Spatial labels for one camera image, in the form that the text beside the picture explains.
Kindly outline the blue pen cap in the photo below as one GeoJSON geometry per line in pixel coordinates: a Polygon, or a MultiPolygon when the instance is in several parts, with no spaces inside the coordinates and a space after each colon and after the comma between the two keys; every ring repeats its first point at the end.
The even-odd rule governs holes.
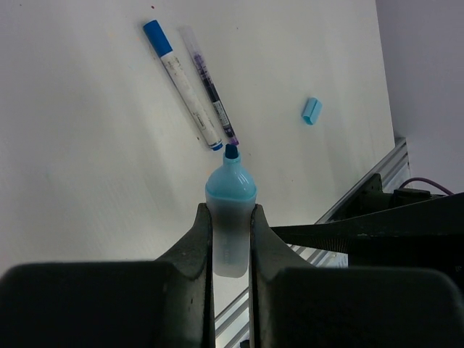
{"type": "Polygon", "coordinates": [[[157,20],[152,20],[145,24],[143,30],[158,57],[163,57],[173,51],[167,36],[157,20]]]}

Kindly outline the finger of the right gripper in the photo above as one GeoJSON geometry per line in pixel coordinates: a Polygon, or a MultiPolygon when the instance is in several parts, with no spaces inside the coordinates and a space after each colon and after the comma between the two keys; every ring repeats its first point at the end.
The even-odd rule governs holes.
{"type": "Polygon", "coordinates": [[[345,254],[463,243],[463,194],[326,224],[273,227],[287,244],[345,254]]]}

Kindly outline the purple ink pen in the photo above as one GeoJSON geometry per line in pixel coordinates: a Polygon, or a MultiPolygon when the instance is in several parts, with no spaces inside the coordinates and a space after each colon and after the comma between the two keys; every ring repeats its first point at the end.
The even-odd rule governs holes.
{"type": "Polygon", "coordinates": [[[225,107],[223,106],[220,96],[216,90],[215,84],[212,81],[211,75],[207,70],[203,56],[199,52],[194,52],[192,59],[228,142],[238,146],[239,140],[236,137],[236,133],[231,125],[231,121],[225,111],[225,107]]]}

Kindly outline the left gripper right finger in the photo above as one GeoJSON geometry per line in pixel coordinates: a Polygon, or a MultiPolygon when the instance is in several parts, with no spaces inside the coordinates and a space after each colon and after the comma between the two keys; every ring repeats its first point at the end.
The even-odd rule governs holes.
{"type": "Polygon", "coordinates": [[[461,347],[463,295],[423,268],[317,268],[251,218],[252,347],[461,347]]]}

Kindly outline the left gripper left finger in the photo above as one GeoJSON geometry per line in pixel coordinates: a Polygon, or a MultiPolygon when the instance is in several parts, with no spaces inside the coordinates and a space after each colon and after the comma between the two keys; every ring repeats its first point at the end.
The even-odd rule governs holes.
{"type": "Polygon", "coordinates": [[[3,347],[213,347],[212,222],[150,261],[48,262],[1,277],[3,347]]]}

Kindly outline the blue capped clear pen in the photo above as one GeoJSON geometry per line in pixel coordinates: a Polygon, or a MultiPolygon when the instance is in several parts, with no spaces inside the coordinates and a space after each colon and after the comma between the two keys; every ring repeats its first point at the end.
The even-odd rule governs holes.
{"type": "Polygon", "coordinates": [[[213,151],[220,150],[223,147],[222,139],[218,135],[218,132],[215,130],[215,127],[212,124],[206,109],[200,102],[194,87],[187,78],[184,69],[174,51],[159,58],[162,61],[172,82],[177,88],[179,95],[186,105],[197,128],[202,134],[207,146],[213,151]]]}

